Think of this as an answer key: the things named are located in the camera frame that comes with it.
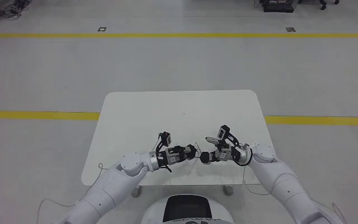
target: table leg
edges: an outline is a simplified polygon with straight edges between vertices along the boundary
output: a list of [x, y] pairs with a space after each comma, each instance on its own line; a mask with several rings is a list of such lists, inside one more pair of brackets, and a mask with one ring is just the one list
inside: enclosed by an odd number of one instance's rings
[[133, 198], [137, 198], [140, 196], [142, 192], [142, 186], [136, 186], [133, 190], [132, 190], [132, 197]]
[[223, 185], [223, 191], [226, 196], [231, 196], [234, 194], [234, 188], [232, 185]]
[[325, 10], [327, 2], [325, 2], [324, 0], [319, 0], [319, 2], [322, 4], [321, 10]]

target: wire on floor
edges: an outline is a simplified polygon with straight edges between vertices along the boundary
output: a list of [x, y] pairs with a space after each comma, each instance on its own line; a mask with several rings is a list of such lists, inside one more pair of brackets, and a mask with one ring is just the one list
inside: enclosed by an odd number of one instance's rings
[[0, 17], [6, 20], [17, 20], [22, 11], [27, 11], [27, 6], [32, 0], [15, 0], [11, 5], [0, 9]]
[[96, 178], [95, 182], [86, 190], [86, 192], [84, 193], [84, 195], [83, 195], [79, 200], [77, 200], [74, 204], [66, 205], [66, 204], [58, 203], [58, 202], [56, 202], [56, 201], [54, 201], [54, 200], [52, 200], [52, 199], [50, 199], [50, 198], [45, 198], [45, 199], [43, 199], [43, 200], [40, 202], [39, 209], [37, 210], [36, 224], [39, 224], [40, 210], [41, 210], [41, 207], [42, 207], [43, 203], [46, 202], [46, 201], [52, 202], [52, 203], [54, 203], [54, 204], [57, 204], [57, 205], [59, 205], [59, 206], [66, 207], [66, 208], [70, 208], [70, 207], [73, 207], [73, 206], [75, 206], [76, 204], [78, 204], [79, 201], [82, 200], [82, 198], [84, 198], [84, 196], [87, 194], [87, 192], [90, 190], [90, 188], [97, 182], [98, 178], [100, 178], [100, 176], [101, 176], [103, 170], [108, 170], [107, 168], [103, 168], [103, 163], [101, 163], [101, 162], [98, 164], [98, 168], [100, 168], [101, 171], [100, 171], [98, 177]]

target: white cable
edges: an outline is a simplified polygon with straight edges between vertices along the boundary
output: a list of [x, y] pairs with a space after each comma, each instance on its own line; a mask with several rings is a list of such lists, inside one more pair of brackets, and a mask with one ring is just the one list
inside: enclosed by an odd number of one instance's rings
[[50, 198], [45, 198], [45, 199], [43, 199], [43, 200], [40, 202], [39, 209], [37, 210], [36, 224], [39, 224], [40, 210], [41, 210], [41, 207], [42, 207], [43, 203], [46, 202], [47, 200], [50, 201], [50, 202], [52, 202], [52, 203], [54, 203], [54, 204], [57, 204], [57, 205], [59, 205], [59, 206], [66, 207], [66, 208], [70, 208], [70, 207], [73, 207], [73, 206], [75, 206], [76, 204], [78, 204], [78, 202], [79, 202], [80, 200], [82, 200], [82, 198], [84, 198], [84, 196], [87, 194], [87, 192], [90, 190], [90, 188], [97, 182], [98, 178], [100, 178], [100, 176], [101, 176], [101, 174], [102, 174], [102, 171], [103, 171], [103, 170], [108, 170], [107, 168], [103, 168], [103, 163], [101, 163], [101, 162], [98, 164], [98, 168], [100, 168], [101, 171], [100, 171], [100, 174], [98, 175], [98, 177], [96, 178], [95, 182], [86, 190], [86, 192], [84, 193], [84, 195], [83, 195], [79, 200], [77, 200], [74, 204], [66, 205], [66, 204], [58, 203], [58, 202], [56, 202], [56, 201], [54, 201], [54, 200], [52, 200], [52, 199], [50, 199]]

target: black cable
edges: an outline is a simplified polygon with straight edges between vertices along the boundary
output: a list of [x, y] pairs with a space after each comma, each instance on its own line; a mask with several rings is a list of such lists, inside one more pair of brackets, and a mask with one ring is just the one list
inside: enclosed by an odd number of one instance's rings
[[11, 5], [0, 9], [0, 17], [6, 20], [17, 20], [22, 11], [27, 11], [27, 6], [32, 0], [15, 0]]
[[258, 0], [257, 6], [255, 6], [255, 2], [256, 2], [256, 0], [253, 2], [253, 7], [254, 7], [254, 8], [258, 8], [258, 6], [260, 5], [260, 0]]

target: cable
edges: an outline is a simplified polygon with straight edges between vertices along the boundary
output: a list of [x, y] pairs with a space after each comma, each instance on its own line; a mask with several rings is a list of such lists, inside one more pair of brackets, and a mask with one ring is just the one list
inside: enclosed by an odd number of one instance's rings
[[103, 171], [103, 170], [108, 170], [107, 168], [103, 168], [103, 163], [101, 163], [101, 162], [98, 164], [98, 168], [100, 168], [101, 171], [100, 171], [98, 177], [96, 178], [95, 182], [86, 190], [86, 192], [84, 193], [84, 195], [83, 195], [79, 200], [77, 200], [74, 204], [66, 205], [66, 204], [58, 203], [58, 202], [56, 202], [56, 201], [54, 201], [54, 200], [52, 200], [52, 199], [50, 199], [50, 198], [45, 198], [45, 199], [43, 199], [43, 200], [40, 202], [39, 209], [37, 210], [36, 224], [39, 224], [40, 210], [41, 210], [41, 207], [42, 207], [43, 203], [46, 202], [47, 200], [50, 201], [50, 202], [52, 202], [52, 203], [54, 203], [54, 204], [57, 204], [57, 205], [59, 205], [59, 206], [66, 207], [66, 208], [70, 208], [70, 207], [73, 207], [73, 206], [75, 206], [76, 204], [78, 204], [78, 202], [79, 202], [80, 200], [82, 200], [82, 198], [84, 198], [84, 196], [87, 194], [87, 192], [90, 190], [90, 188], [97, 182], [98, 178], [100, 178], [100, 176], [101, 176], [101, 174], [102, 174], [102, 171]]
[[159, 137], [160, 137], [160, 136], [158, 136], [157, 143], [154, 145], [154, 147], [153, 147], [153, 149], [151, 150], [151, 152], [153, 152], [153, 150], [156, 148], [156, 146], [157, 146], [157, 144], [158, 144], [158, 142], [159, 142]]
[[256, 2], [256, 0], [255, 0], [255, 1], [253, 1], [253, 7], [254, 7], [254, 8], [258, 8], [258, 6], [260, 5], [260, 0], [258, 0], [258, 4], [257, 4], [257, 6], [255, 6], [255, 2]]
[[[200, 154], [201, 154], [201, 150], [200, 150], [200, 147], [199, 145], [195, 142], [196, 146], [197, 146], [197, 149], [199, 150]], [[192, 164], [192, 166], [194, 166], [194, 164], [197, 162], [197, 160], [200, 158], [200, 155], [198, 156], [194, 156], [194, 158], [196, 158], [195, 162]]]
[[27, 6], [32, 0], [15, 0], [11, 5], [0, 9], [0, 17], [6, 20], [16, 20], [21, 17], [22, 11], [27, 11]]
[[[284, 174], [291, 175], [291, 176], [293, 176], [294, 178], [296, 178], [296, 179], [298, 180], [298, 178], [297, 178], [295, 175], [290, 174], [290, 173], [288, 173], [288, 172], [284, 172], [283, 174], [280, 174], [280, 175], [275, 179], [275, 181], [274, 181], [274, 183], [273, 183], [273, 185], [272, 185], [272, 188], [270, 188], [270, 189], [272, 189], [270, 192], [267, 192], [267, 193], [265, 193], [265, 194], [256, 193], [256, 192], [252, 192], [252, 191], [248, 188], [248, 186], [247, 186], [247, 184], [246, 184], [246, 180], [245, 180], [245, 168], [246, 168], [246, 166], [244, 166], [244, 173], [243, 173], [243, 177], [242, 177], [242, 183], [245, 185], [245, 187], [247, 188], [247, 190], [248, 190], [250, 193], [252, 193], [252, 194], [263, 195], [263, 196], [264, 196], [264, 195], [269, 195], [269, 194], [271, 194], [272, 191], [274, 190], [276, 181], [278, 180], [278, 178], [279, 178], [280, 176], [282, 176], [282, 175], [284, 175]], [[343, 213], [342, 213], [342, 212], [340, 211], [340, 209], [336, 206], [336, 204], [332, 203], [332, 207], [333, 207], [333, 209], [332, 209], [332, 208], [327, 207], [327, 206], [325, 206], [324, 204], [322, 204], [322, 203], [320, 203], [320, 202], [314, 200], [310, 195], [309, 195], [309, 197], [310, 197], [311, 200], [317, 202], [318, 204], [322, 205], [323, 207], [325, 207], [325, 208], [331, 210], [332, 212], [334, 212], [334, 213], [337, 215], [337, 217], [343, 222], [343, 224], [347, 224], [347, 221], [346, 221], [345, 217], [343, 216]]]

